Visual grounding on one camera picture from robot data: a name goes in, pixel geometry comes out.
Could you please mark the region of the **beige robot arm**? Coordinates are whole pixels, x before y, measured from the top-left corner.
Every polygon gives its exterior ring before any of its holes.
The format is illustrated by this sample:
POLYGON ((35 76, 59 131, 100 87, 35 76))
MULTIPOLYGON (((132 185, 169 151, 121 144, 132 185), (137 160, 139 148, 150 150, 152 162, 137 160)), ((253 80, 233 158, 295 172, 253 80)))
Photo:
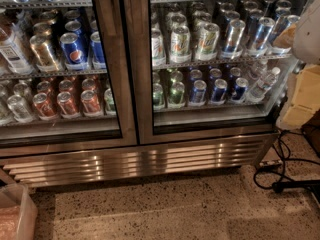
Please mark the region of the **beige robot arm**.
POLYGON ((297 24, 293 54, 309 64, 320 64, 320 0, 314 0, 297 24))

